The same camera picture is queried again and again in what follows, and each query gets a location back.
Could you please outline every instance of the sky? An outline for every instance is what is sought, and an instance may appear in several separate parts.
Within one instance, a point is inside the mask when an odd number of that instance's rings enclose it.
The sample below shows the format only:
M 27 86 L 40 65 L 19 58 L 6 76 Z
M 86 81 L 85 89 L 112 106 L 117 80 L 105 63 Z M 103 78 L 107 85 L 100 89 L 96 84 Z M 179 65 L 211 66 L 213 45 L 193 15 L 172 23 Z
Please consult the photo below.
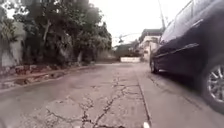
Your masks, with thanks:
M 190 0 L 160 0 L 163 15 L 171 21 Z M 109 32 L 113 37 L 113 46 L 118 45 L 120 35 L 128 35 L 125 42 L 140 37 L 143 29 L 161 28 L 158 0 L 90 0 L 100 8 Z

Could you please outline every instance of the street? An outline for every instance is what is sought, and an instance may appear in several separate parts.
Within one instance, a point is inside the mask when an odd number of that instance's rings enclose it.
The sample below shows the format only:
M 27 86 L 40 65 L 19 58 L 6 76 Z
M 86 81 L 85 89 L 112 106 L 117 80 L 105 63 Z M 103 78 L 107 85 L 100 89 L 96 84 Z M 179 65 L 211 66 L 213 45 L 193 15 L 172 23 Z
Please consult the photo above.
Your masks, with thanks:
M 223 128 L 191 81 L 147 63 L 97 64 L 0 94 L 7 128 Z

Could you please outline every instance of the dark car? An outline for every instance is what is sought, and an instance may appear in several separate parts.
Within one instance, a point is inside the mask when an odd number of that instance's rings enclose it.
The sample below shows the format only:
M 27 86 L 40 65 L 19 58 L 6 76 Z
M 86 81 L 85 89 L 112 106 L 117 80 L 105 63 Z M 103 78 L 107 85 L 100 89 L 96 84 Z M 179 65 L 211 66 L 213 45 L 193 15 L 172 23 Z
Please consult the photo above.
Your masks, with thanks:
M 224 113 L 224 0 L 192 0 L 168 25 L 150 57 L 160 70 L 195 78 L 204 99 Z

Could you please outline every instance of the rock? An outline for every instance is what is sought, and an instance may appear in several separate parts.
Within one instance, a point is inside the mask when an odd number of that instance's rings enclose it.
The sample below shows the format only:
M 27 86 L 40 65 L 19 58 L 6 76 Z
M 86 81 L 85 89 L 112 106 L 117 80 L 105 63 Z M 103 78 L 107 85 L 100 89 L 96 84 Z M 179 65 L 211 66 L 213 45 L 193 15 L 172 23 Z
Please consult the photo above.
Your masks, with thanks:
M 25 84 L 27 84 L 27 80 L 26 79 L 18 79 L 15 81 L 15 84 L 25 85 Z

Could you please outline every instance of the building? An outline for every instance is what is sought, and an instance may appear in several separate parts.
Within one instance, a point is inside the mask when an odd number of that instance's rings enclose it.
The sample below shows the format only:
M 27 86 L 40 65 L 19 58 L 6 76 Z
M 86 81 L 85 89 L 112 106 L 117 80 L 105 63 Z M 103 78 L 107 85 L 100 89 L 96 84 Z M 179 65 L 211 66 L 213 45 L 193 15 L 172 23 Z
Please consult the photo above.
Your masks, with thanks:
M 138 49 L 144 61 L 149 61 L 150 53 L 158 47 L 161 35 L 162 29 L 145 29 L 142 32 Z

